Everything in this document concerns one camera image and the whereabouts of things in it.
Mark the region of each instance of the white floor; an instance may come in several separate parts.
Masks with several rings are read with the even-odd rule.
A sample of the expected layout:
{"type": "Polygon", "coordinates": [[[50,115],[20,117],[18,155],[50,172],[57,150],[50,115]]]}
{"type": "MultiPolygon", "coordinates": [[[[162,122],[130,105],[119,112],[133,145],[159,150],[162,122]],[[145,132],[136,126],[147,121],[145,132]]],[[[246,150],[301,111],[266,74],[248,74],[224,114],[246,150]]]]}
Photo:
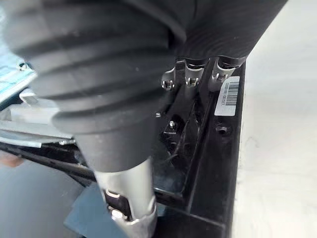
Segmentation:
{"type": "Polygon", "coordinates": [[[233,238],[317,238],[317,2],[290,0],[247,60],[233,238]]]}

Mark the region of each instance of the metal shaft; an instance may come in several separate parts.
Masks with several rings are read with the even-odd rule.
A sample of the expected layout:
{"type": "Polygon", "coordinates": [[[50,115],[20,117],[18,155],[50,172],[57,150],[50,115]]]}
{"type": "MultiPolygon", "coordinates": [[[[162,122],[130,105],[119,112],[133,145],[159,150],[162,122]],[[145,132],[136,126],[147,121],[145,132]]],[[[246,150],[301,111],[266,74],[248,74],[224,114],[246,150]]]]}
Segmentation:
{"type": "Polygon", "coordinates": [[[112,219],[130,238],[150,238],[156,225],[151,160],[115,173],[95,171],[112,219]]]}

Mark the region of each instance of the screw hole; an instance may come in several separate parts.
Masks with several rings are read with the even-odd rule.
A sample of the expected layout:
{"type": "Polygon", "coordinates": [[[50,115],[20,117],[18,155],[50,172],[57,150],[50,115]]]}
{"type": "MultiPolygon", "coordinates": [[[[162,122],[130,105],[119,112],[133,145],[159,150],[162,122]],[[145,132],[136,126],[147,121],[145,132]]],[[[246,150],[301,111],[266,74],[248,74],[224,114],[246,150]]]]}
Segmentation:
{"type": "Polygon", "coordinates": [[[226,126],[222,126],[222,125],[218,125],[215,129],[219,135],[226,135],[229,132],[229,129],[226,126]]]}

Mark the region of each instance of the metal clip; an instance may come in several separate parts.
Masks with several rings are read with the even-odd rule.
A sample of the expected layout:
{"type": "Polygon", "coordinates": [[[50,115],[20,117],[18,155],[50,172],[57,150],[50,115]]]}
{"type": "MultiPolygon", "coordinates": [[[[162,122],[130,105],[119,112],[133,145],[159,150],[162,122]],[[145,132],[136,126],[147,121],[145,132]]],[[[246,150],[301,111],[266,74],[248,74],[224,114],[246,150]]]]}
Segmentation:
{"type": "Polygon", "coordinates": [[[185,82],[187,87],[195,87],[202,78],[204,68],[189,68],[189,64],[185,64],[185,82]]]}
{"type": "Polygon", "coordinates": [[[162,80],[161,80],[162,88],[165,89],[166,91],[172,90],[172,88],[175,87],[174,80],[175,80],[175,67],[172,70],[167,71],[163,74],[162,80]]]}
{"type": "Polygon", "coordinates": [[[213,70],[212,70],[212,79],[223,83],[227,78],[229,78],[236,67],[232,68],[222,68],[219,66],[219,58],[216,59],[213,70]]]}
{"type": "Polygon", "coordinates": [[[165,89],[166,91],[170,91],[173,87],[175,87],[173,80],[162,81],[162,88],[165,89]]]}

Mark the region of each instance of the barcode label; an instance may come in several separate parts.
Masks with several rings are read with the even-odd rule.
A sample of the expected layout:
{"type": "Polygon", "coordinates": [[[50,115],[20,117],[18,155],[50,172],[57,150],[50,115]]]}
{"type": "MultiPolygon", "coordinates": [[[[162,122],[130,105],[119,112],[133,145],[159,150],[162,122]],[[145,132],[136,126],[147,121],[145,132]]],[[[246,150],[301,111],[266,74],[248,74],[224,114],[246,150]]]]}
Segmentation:
{"type": "Polygon", "coordinates": [[[228,78],[221,86],[216,110],[216,116],[234,116],[239,90],[239,76],[228,78]]]}

